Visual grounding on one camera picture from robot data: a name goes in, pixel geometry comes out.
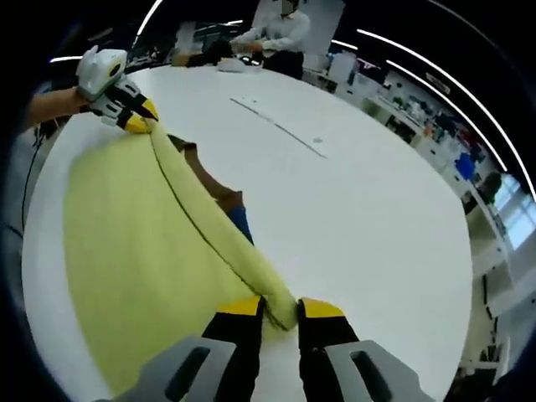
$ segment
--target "white shirt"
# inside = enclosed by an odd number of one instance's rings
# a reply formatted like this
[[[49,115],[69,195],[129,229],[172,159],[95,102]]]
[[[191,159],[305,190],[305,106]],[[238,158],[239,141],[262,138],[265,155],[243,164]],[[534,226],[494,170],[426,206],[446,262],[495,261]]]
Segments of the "white shirt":
[[[310,28],[311,20],[298,10],[284,18],[280,13],[271,13],[261,26],[237,36],[231,43],[245,44],[259,41],[266,54],[274,54],[281,50],[303,52],[303,42]]]

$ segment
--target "wire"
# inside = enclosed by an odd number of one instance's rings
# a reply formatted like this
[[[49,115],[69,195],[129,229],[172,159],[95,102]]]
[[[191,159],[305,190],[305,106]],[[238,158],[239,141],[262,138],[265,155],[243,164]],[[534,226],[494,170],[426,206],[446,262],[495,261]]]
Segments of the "wire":
[[[28,192],[28,182],[30,181],[30,175],[32,174],[32,168],[34,167],[35,158],[37,157],[37,154],[39,153],[39,149],[43,145],[44,141],[44,135],[40,132],[40,125],[36,126],[33,130],[33,134],[35,135],[35,142],[33,143],[33,147],[35,147],[35,152],[32,156],[32,162],[30,162],[30,168],[28,170],[28,175],[26,176],[26,183],[24,184],[24,193],[23,193],[23,202],[20,209],[20,223],[21,227],[23,228],[24,232],[24,226],[26,223],[24,222],[24,207],[26,206],[26,193]]]
[[[6,225],[6,227],[11,230],[14,234],[16,234],[18,237],[20,237],[21,239],[23,238],[23,234],[20,233],[17,229],[15,229],[12,225],[4,222],[3,224]]]

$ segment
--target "round table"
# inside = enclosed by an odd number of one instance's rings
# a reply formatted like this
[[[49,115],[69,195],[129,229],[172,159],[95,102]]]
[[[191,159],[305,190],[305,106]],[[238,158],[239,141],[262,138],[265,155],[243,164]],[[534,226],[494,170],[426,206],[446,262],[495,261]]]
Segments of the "round table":
[[[162,124],[197,142],[221,183],[244,191],[255,245],[292,293],[340,307],[360,339],[408,364],[422,389],[442,400],[465,342],[472,261],[461,203],[441,176],[360,110],[277,73],[166,66],[131,77]],[[258,102],[257,112],[233,99]],[[71,119],[28,212],[28,320],[46,366],[73,400],[110,391],[70,300],[64,194],[74,160],[121,135],[96,116]],[[298,359],[296,333],[263,347],[252,400],[305,400]]]

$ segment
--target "yellow cloth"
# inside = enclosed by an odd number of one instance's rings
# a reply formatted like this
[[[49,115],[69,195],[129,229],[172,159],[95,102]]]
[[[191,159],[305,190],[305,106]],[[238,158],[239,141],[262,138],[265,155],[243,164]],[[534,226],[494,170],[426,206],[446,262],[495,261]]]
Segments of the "yellow cloth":
[[[296,325],[283,281],[158,124],[72,167],[64,248],[76,315],[114,394],[151,357],[200,335],[222,304],[260,294],[272,324]]]

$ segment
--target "blue cloth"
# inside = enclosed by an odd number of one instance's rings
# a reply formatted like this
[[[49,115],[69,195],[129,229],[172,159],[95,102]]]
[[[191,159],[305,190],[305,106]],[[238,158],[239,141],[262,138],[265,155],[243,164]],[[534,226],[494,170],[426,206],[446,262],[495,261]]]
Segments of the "blue cloth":
[[[465,180],[470,180],[475,175],[475,163],[468,153],[462,153],[456,161],[456,169]]]
[[[247,238],[247,240],[249,240],[252,245],[255,245],[253,243],[253,238],[251,237],[250,226],[248,225],[248,219],[247,219],[247,216],[245,215],[245,208],[234,207],[227,213],[227,216],[229,216],[229,219],[231,219],[231,222],[233,222],[234,226],[236,226],[236,228],[240,232],[242,232],[242,234]]]

